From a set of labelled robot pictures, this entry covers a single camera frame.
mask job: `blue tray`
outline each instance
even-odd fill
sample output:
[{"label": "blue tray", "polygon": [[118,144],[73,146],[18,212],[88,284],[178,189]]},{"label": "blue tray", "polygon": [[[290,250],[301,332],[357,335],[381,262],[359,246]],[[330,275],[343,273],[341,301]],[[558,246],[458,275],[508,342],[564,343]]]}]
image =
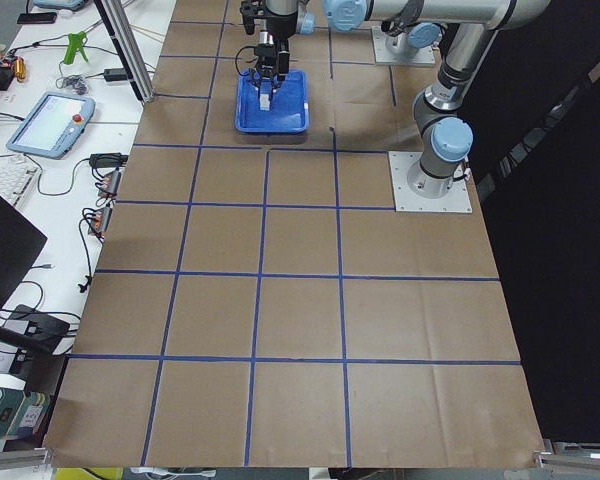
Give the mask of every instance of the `blue tray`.
[{"label": "blue tray", "polygon": [[260,110],[258,90],[249,83],[248,76],[239,77],[237,100],[236,128],[241,132],[302,133],[309,128],[307,77],[300,70],[289,72],[273,96],[269,111]]}]

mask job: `phone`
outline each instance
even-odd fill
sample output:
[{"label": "phone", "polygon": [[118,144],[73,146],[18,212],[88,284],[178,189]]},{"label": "phone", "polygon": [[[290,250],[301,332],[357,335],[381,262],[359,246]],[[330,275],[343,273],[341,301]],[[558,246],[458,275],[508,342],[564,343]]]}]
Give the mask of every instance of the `phone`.
[{"label": "phone", "polygon": [[18,17],[18,24],[31,25],[37,23],[54,23],[57,16],[57,12],[21,13]]}]

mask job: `keyboard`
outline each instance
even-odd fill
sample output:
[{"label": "keyboard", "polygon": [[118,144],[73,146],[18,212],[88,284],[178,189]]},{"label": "keyboard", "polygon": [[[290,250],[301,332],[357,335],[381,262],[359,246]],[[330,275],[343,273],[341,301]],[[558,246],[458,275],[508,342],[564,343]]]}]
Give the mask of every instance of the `keyboard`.
[{"label": "keyboard", "polygon": [[0,165],[0,196],[19,209],[40,173],[34,163],[12,157]]}]

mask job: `green clamp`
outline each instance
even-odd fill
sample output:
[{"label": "green clamp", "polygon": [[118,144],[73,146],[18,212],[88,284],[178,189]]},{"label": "green clamp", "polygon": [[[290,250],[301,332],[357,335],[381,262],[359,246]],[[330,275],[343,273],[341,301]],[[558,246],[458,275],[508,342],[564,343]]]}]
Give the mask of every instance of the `green clamp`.
[{"label": "green clamp", "polygon": [[64,54],[63,62],[66,65],[71,65],[73,61],[76,59],[76,53],[80,52],[82,58],[84,58],[85,62],[88,62],[87,54],[84,52],[84,44],[87,43],[87,33],[86,32],[78,32],[78,33],[70,33],[69,37],[69,46],[67,47],[67,53]]}]

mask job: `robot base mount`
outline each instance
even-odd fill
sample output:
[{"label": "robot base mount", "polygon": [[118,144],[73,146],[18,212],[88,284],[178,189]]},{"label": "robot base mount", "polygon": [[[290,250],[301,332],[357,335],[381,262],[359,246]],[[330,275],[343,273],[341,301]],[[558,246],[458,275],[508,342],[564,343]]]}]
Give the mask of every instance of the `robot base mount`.
[{"label": "robot base mount", "polygon": [[[467,184],[464,180],[451,183],[447,194],[441,198],[425,198],[414,192],[407,183],[407,173],[413,164],[420,161],[421,152],[389,152],[393,198],[397,212],[417,213],[464,213],[473,212]],[[462,175],[458,166],[455,176]]]},{"label": "robot base mount", "polygon": [[[436,65],[436,58],[431,47],[412,48],[406,45],[405,38],[389,37],[378,26],[371,27],[371,37],[376,64],[378,65],[407,65],[410,67],[435,67]],[[387,42],[395,40],[405,44],[405,46],[390,49]]]}]

